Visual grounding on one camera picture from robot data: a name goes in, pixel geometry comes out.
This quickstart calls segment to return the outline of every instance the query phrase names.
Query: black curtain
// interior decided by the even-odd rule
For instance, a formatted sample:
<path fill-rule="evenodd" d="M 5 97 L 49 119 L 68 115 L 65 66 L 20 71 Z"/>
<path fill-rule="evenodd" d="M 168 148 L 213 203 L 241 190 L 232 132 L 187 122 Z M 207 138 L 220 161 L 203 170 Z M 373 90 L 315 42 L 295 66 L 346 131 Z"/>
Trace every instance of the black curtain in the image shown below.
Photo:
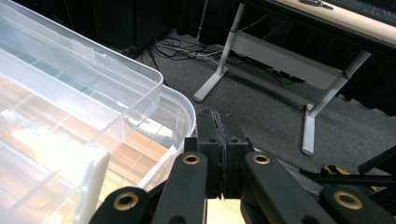
<path fill-rule="evenodd" d="M 177 33 L 197 36 L 204 0 L 177 1 L 180 5 L 175 25 Z M 238 2 L 234 0 L 208 1 L 199 41 L 223 45 L 237 8 Z M 264 18 L 260 22 L 249 27 L 262 17 Z M 252 8 L 245 10 L 239 27 L 248 27 L 244 31 L 251 35 L 341 70 L 345 70 L 360 53 L 359 49 L 326 35 Z M 355 99 L 368 108 L 396 116 L 396 62 L 372 55 L 338 93 L 348 100 Z"/>

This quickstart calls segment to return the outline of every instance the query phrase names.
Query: plastic bin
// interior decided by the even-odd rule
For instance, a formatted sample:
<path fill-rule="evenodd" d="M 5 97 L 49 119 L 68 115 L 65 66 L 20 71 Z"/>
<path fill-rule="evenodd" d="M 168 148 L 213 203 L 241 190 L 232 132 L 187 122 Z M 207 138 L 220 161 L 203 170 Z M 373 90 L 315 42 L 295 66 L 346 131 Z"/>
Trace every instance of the plastic bin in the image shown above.
<path fill-rule="evenodd" d="M 195 119 L 162 82 L 0 1 L 0 223 L 85 223 L 100 192 L 164 179 Z"/>

